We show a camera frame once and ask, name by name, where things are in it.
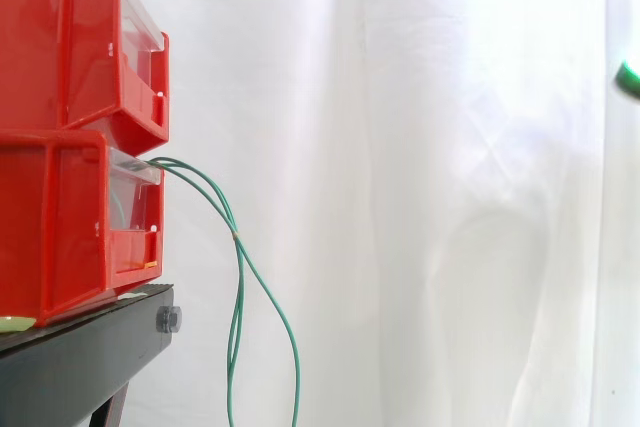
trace transparent bin front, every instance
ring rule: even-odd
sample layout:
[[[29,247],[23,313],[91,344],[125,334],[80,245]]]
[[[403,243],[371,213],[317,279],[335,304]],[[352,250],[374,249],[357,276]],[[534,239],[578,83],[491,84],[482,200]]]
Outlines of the transparent bin front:
[[[121,2],[122,52],[129,66],[151,86],[151,54],[164,50],[164,37],[140,0]]]
[[[147,225],[150,186],[160,185],[162,172],[114,148],[109,149],[109,221],[111,230],[154,231]]]

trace white curtain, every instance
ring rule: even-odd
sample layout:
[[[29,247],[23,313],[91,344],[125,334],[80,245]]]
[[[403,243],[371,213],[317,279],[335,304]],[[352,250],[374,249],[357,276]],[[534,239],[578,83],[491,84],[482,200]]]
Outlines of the white curtain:
[[[171,37],[159,152],[226,191],[301,427],[636,425],[640,111],[607,0],[143,2]],[[232,239],[171,178],[166,218],[183,329],[123,426],[223,426]],[[236,425],[290,425],[256,282],[245,319]]]

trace green object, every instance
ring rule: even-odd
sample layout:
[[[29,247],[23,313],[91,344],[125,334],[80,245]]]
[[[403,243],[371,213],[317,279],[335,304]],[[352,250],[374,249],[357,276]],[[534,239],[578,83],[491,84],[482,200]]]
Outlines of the green object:
[[[298,347],[296,344],[295,336],[293,335],[293,330],[291,329],[291,325],[287,320],[284,311],[278,304],[277,300],[267,287],[267,284],[262,279],[258,271],[256,270],[249,254],[244,247],[244,244],[240,240],[240,236],[238,234],[238,227],[236,225],[236,221],[233,217],[233,213],[231,212],[231,207],[227,202],[226,197],[222,193],[222,190],[218,187],[218,185],[213,182],[209,177],[200,172],[198,169],[190,166],[189,164],[182,162],[180,160],[172,159],[170,157],[156,157],[150,161],[148,161],[150,165],[154,167],[159,167],[161,169],[166,170],[167,172],[172,173],[173,175],[179,177],[180,179],[187,182],[193,188],[195,188],[200,194],[202,194],[207,201],[213,206],[214,209],[220,214],[222,220],[227,224],[231,234],[233,236],[233,240],[236,246],[236,256],[238,259],[238,290],[236,293],[236,303],[233,310],[233,317],[231,318],[231,328],[229,330],[229,341],[227,344],[227,417],[229,419],[229,425],[231,427],[234,426],[233,421],[233,376],[235,373],[236,362],[238,359],[238,350],[240,348],[240,338],[242,334],[242,320],[244,314],[244,261],[247,261],[251,272],[256,277],[260,286],[269,297],[269,300],[273,304],[274,308],[278,312],[282,323],[284,324],[285,329],[287,330],[287,334],[289,335],[289,341],[291,342],[291,348],[293,350],[293,360],[295,363],[295,371],[296,371],[296,391],[295,398],[293,404],[293,419],[291,422],[292,427],[296,427],[298,424],[298,410],[300,406],[300,355],[298,353]],[[175,169],[184,169],[193,172],[202,180],[204,180],[209,186],[213,189],[218,200],[222,204],[222,207],[218,205],[218,203],[194,180],[190,179],[186,175],[178,172]]]
[[[0,317],[0,334],[6,332],[24,332],[33,327],[36,319],[31,317]]]
[[[616,84],[625,93],[640,99],[640,72],[624,61],[616,74]]]

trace green wire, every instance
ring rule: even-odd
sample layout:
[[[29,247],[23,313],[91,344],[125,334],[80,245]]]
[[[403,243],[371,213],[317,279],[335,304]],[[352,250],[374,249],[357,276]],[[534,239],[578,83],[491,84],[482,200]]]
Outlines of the green wire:
[[[244,247],[244,244],[242,243],[242,241],[240,240],[240,237],[238,236],[237,225],[233,217],[231,207],[229,206],[229,203],[227,202],[226,197],[224,196],[222,190],[217,186],[215,182],[213,182],[208,176],[200,172],[198,169],[187,164],[186,162],[172,159],[170,157],[156,157],[155,159],[148,161],[148,163],[155,167],[166,170],[167,172],[170,172],[171,174],[179,177],[180,179],[184,180],[189,185],[191,185],[193,188],[195,188],[215,208],[215,210],[218,212],[220,217],[222,217],[222,220],[224,220],[224,222],[227,224],[227,227],[229,227],[229,230],[233,234],[233,238],[236,244],[236,256],[238,258],[239,279],[238,279],[238,291],[236,294],[236,303],[235,303],[233,317],[231,321],[231,328],[229,330],[229,341],[227,344],[227,417],[229,419],[229,425],[231,427],[234,426],[232,386],[233,386],[233,375],[235,372],[235,366],[236,366],[236,361],[238,356],[238,349],[240,347],[240,337],[242,333],[242,317],[244,313],[243,265],[244,265],[244,259],[246,259],[247,264],[251,269],[251,272],[256,277],[256,279],[260,283],[260,286],[262,287],[264,292],[267,294],[267,297],[269,297],[269,300],[271,301],[274,308],[278,312],[278,315],[280,316],[280,319],[282,320],[282,323],[284,324],[284,327],[287,330],[289,341],[291,342],[291,348],[293,350],[293,359],[295,363],[295,373],[296,373],[296,390],[295,390],[295,398],[294,398],[294,405],[293,405],[293,419],[292,419],[291,425],[292,427],[296,427],[296,425],[298,424],[298,410],[300,405],[300,355],[298,353],[298,347],[296,344],[295,336],[293,334],[293,330],[291,329],[291,325],[289,324],[289,321],[287,320],[287,317],[284,311],[282,310],[282,308],[280,307],[280,304],[278,304],[277,300],[271,293],[271,290],[267,287],[267,284],[262,279],[262,276],[258,273],[257,269],[253,264],[253,261],[249,257],[249,254],[247,253]],[[195,173],[196,175],[198,175],[205,182],[207,182],[207,184],[209,184],[209,186],[211,186],[211,188],[216,193],[216,196],[218,197],[218,199],[220,200],[220,203],[222,204],[222,208],[215,202],[215,200],[213,200],[213,198],[200,185],[198,185],[195,181],[193,181],[186,175],[183,175],[180,172],[177,172],[175,170],[176,168],[189,170]]]
[[[124,215],[124,209],[122,208],[122,203],[120,202],[120,199],[118,198],[116,193],[113,191],[113,189],[109,189],[109,194],[110,194],[111,200],[113,201],[114,204],[116,204],[116,207],[118,208],[118,213],[120,214],[120,221],[122,222],[122,228],[126,229],[127,220],[126,220],[126,216]]]
[[[227,219],[233,225],[233,231],[237,232],[238,227],[235,223],[235,219],[233,217],[233,212],[231,211],[231,207],[229,206],[226,197],[222,193],[222,190],[217,186],[215,182],[213,182],[209,177],[204,175],[199,170],[191,167],[184,162],[171,159],[168,157],[156,157],[153,159],[155,162],[162,161],[165,167],[177,167],[190,170],[191,172],[196,173],[201,178],[203,178],[216,192],[218,199],[222,203]],[[229,425],[233,426],[233,396],[232,396],[232,386],[233,386],[233,378],[235,373],[236,361],[238,357],[238,350],[240,347],[240,337],[242,333],[242,319],[243,319],[243,311],[244,311],[244,256],[242,255],[242,251],[238,246],[237,235],[234,236],[234,242],[236,246],[236,256],[238,258],[238,269],[239,269],[239,279],[238,279],[238,292],[236,294],[236,304],[233,310],[233,317],[231,319],[231,328],[229,329],[229,340],[227,345],[227,417],[229,419]]]

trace red plastic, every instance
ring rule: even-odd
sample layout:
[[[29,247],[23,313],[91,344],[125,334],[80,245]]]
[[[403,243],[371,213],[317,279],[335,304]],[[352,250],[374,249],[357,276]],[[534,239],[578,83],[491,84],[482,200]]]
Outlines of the red plastic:
[[[163,191],[145,230],[111,230],[103,134],[0,131],[0,317],[46,325],[160,276]]]
[[[123,52],[121,3],[0,0],[1,129],[99,130],[134,156],[168,140],[169,39],[147,85]]]

